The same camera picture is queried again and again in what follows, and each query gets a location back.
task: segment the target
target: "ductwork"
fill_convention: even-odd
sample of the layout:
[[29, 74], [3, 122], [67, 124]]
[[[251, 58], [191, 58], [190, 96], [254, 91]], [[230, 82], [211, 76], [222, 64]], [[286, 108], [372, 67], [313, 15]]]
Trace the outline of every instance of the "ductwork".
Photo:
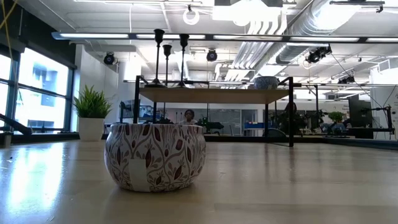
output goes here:
[[[330, 35], [345, 24], [359, 9], [358, 6], [331, 5], [331, 0], [314, 0], [297, 21], [287, 29], [286, 35]], [[285, 66], [271, 69], [271, 64], [289, 64], [307, 51], [308, 47], [274, 44], [256, 66], [261, 75], [277, 75]]]

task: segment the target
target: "glass wall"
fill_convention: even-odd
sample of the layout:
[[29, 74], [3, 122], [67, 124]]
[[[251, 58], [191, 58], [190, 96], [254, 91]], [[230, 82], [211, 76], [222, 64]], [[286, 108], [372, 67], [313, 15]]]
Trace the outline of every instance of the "glass wall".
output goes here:
[[[0, 55], [0, 113], [32, 128], [35, 133], [68, 129], [69, 119], [65, 115], [69, 114], [66, 111], [71, 110], [72, 101], [67, 96], [68, 88], [72, 87], [70, 69], [31, 49], [25, 49], [20, 60], [14, 61], [14, 68], [19, 65], [15, 76], [11, 76], [11, 62], [9, 57]], [[10, 85], [16, 78], [18, 89]]]

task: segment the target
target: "exposed ceiling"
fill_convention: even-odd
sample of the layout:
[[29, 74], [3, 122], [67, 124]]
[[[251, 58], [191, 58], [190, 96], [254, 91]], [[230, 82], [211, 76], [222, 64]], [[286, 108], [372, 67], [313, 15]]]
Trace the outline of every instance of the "exposed ceiling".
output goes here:
[[[287, 11], [288, 22], [310, 0], [295, 0], [295, 2], [297, 5]], [[214, 21], [210, 15], [214, 5], [212, 0], [203, 1], [204, 6], [197, 8], [202, 12], [199, 22], [193, 26], [188, 25], [182, 19], [186, 6], [103, 4], [101, 2], [76, 2], [74, 0], [19, 0], [19, 4], [62, 32], [152, 32], [154, 29], [164, 29], [166, 32], [173, 33], [245, 34], [249, 29], [249, 26], [237, 26], [232, 21]], [[396, 35], [398, 23], [395, 21], [398, 21], [398, 5], [387, 6], [381, 13], [376, 13], [376, 8], [360, 9], [332, 35]], [[178, 43], [173, 44], [164, 41], [164, 44], [172, 44], [175, 46], [174, 50], [178, 49]], [[188, 62], [189, 70], [214, 72], [217, 63], [206, 61], [207, 50], [210, 48], [216, 49], [220, 61], [233, 61], [241, 44], [241, 42], [191, 41], [188, 53], [195, 53], [195, 56]], [[143, 68], [142, 74], [153, 75], [156, 60], [155, 42], [153, 40], [92, 41], [86, 49], [95, 51], [99, 55], [98, 57], [102, 57], [105, 54], [104, 51], [101, 51], [102, 47], [107, 46], [106, 49], [109, 49], [109, 46], [115, 45], [136, 46], [147, 61], [147, 67]], [[332, 44], [331, 48], [334, 56], [345, 69], [356, 68], [355, 76], [358, 82], [368, 80], [369, 71], [367, 68], [377, 65], [375, 62], [381, 62], [386, 57], [398, 55], [397, 45]], [[125, 52], [117, 54], [121, 58], [128, 58], [128, 55]], [[161, 57], [160, 73], [165, 73], [164, 65], [165, 60]], [[302, 82], [307, 82], [308, 77], [311, 77], [311, 80], [316, 79], [315, 82], [325, 80], [327, 82], [330, 81], [331, 76], [343, 72], [340, 65], [330, 55], [309, 69], [308, 64], [304, 62], [304, 57], [299, 57], [293, 65], [285, 68], [284, 74], [296, 77], [295, 81]], [[176, 62], [171, 62], [169, 68], [178, 70], [178, 65]]]

